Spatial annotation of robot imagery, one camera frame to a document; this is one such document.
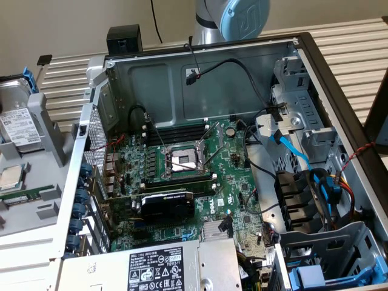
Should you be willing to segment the hard disk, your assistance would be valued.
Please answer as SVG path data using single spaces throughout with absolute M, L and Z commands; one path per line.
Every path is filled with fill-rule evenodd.
M 37 92 L 27 67 L 20 74 L 0 76 L 0 140 L 14 143 L 20 153 L 42 149 L 41 127 L 27 107 L 30 95 Z

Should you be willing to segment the empty blue disk carrier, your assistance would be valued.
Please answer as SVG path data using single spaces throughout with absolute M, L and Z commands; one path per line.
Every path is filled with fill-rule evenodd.
M 289 273 L 292 291 L 334 291 L 355 287 L 382 284 L 388 281 L 388 265 L 382 256 L 377 256 L 373 267 L 356 269 L 355 275 L 336 279 L 324 279 L 319 266 L 294 268 Z

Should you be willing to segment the metal socket cover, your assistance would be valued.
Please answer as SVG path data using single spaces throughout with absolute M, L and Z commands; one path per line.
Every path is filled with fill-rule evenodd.
M 217 121 L 206 130 L 205 134 L 202 135 L 200 140 L 195 142 L 195 149 L 197 152 L 198 162 L 201 164 L 202 169 L 204 168 L 203 167 L 204 162 L 208 159 L 206 158 L 206 155 L 205 155 L 205 149 L 206 149 L 205 138 L 213 132 L 213 129 L 216 129 L 218 133 L 218 144 L 219 144 L 218 148 L 220 148 L 221 146 L 224 146 L 222 128 L 220 126 L 220 122 Z

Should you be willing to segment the CPU socket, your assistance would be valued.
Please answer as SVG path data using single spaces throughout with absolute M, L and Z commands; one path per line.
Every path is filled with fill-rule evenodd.
M 209 172 L 207 166 L 202 169 L 198 162 L 195 142 L 169 145 L 166 147 L 166 152 L 161 149 L 164 163 L 162 179 L 201 176 Z

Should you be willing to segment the metal locking lever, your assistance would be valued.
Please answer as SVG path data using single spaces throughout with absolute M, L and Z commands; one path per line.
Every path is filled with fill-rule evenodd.
M 217 156 L 217 154 L 223 149 L 223 147 L 224 146 L 222 145 L 220 148 L 216 149 L 216 151 L 214 153 L 212 153 L 210 155 L 210 157 L 204 162 L 203 167 L 206 167 Z
M 154 123 L 153 123 L 151 118 L 146 120 L 146 125 L 147 125 L 148 129 L 152 129 L 152 130 L 155 131 L 156 135 L 159 138 L 159 141 L 160 141 L 161 145 L 163 146 L 164 152 L 166 152 L 166 145 L 165 145 L 163 139 L 161 138 L 161 135 L 159 134 L 159 130 L 158 130 L 157 126 L 154 125 Z

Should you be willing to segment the green motherboard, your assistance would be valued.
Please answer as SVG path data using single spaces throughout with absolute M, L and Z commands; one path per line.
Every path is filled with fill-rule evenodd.
M 224 147 L 207 165 L 212 173 L 212 193 L 195 195 L 195 216 L 182 222 L 146 224 L 139 221 L 116 222 L 107 201 L 111 198 L 146 195 L 142 190 L 146 182 L 168 181 L 162 179 L 164 171 L 162 145 L 148 146 L 147 137 L 139 134 L 123 137 L 112 146 L 107 155 L 105 187 L 108 199 L 102 211 L 111 228 L 111 252 L 157 246 L 164 243 L 203 241 L 205 222 L 225 220 L 237 250 L 254 261 L 267 263 L 270 258 L 273 232 L 265 225 L 263 216 L 269 207 L 259 202 L 258 172 L 256 162 L 249 156 L 250 146 L 259 143 L 256 128 L 244 121 L 220 120 Z M 229 138 L 226 129 L 235 129 Z M 216 129 L 205 138 L 205 155 L 209 158 L 219 147 Z

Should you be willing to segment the open PC case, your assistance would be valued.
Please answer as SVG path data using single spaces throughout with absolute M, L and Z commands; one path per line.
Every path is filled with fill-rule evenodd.
M 283 121 L 285 104 L 272 100 L 277 84 L 275 62 L 300 58 L 319 94 L 325 113 L 342 140 L 342 167 L 335 175 L 324 168 L 301 170 L 297 157 L 306 156 L 285 138 L 277 125 Z M 62 252 L 55 291 L 66 259 L 112 253 L 111 228 L 102 211 L 108 199 L 105 187 L 107 155 L 123 137 L 140 134 L 151 118 L 163 127 L 207 124 L 229 119 L 252 124 L 258 145 L 249 148 L 256 162 L 259 202 L 269 207 L 263 216 L 273 232 L 267 263 L 241 255 L 236 248 L 242 291 L 268 291 L 275 244 L 287 233 L 275 191 L 276 172 L 308 171 L 322 229 L 338 230 L 353 222 L 363 222 L 372 232 L 388 262 L 388 171 L 382 164 L 376 142 L 366 136 L 338 81 L 330 71 L 313 38 L 307 34 L 277 36 L 256 41 L 218 45 L 185 44 L 180 48 L 108 56 L 101 74 L 92 81 L 90 101 L 82 109 L 65 184 L 64 208 L 60 217 L 64 230 L 58 243 Z M 87 162 L 90 177 L 79 174 Z M 86 189 L 89 200 L 77 234 L 78 250 L 67 252 L 65 242 L 72 219 L 76 189 Z

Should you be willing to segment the black graphics card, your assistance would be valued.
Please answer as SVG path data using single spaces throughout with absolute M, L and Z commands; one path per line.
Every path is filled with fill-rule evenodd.
M 111 198 L 107 204 L 116 222 L 162 224 L 182 222 L 195 216 L 195 195 L 186 190 Z

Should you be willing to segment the silver heat sink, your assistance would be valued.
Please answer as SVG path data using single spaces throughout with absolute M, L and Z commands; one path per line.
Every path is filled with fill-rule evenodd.
M 205 222 L 202 228 L 203 241 L 233 238 L 230 225 L 225 220 Z

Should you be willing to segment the silver metal drive cage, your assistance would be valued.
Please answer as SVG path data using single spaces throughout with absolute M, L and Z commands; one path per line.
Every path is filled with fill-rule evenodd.
M 296 57 L 275 62 L 273 69 L 277 84 L 272 86 L 272 100 L 284 103 L 280 112 L 283 121 L 275 128 L 306 156 L 297 157 L 301 170 L 324 168 L 335 175 L 342 167 L 342 140 L 325 113 L 325 108 L 303 61 Z

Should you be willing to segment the black box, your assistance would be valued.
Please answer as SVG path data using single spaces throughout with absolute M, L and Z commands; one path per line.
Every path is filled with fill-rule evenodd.
M 109 55 L 124 55 L 143 51 L 139 24 L 110 27 L 106 37 Z

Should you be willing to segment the grey power supply unit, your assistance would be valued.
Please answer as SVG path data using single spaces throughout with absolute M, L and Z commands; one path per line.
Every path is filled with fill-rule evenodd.
M 242 291 L 232 239 L 66 259 L 59 291 Z

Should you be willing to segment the green RAM stick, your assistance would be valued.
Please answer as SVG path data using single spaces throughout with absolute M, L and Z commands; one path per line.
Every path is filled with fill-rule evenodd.
M 20 190 L 13 193 L 0 194 L 0 200 L 5 203 L 6 206 L 17 205 L 21 203 L 31 202 L 41 199 L 41 191 L 51 190 L 55 187 L 53 185 L 38 187 L 31 190 Z

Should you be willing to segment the silver CPU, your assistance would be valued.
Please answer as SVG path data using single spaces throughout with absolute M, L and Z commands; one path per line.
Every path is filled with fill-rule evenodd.
M 5 168 L 0 173 L 0 192 L 11 191 L 20 188 L 24 174 L 24 164 Z

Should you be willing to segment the dark brown panel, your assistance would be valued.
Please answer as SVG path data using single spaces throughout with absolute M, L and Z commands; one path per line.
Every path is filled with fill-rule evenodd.
M 388 68 L 364 123 L 364 131 L 376 145 L 388 147 Z

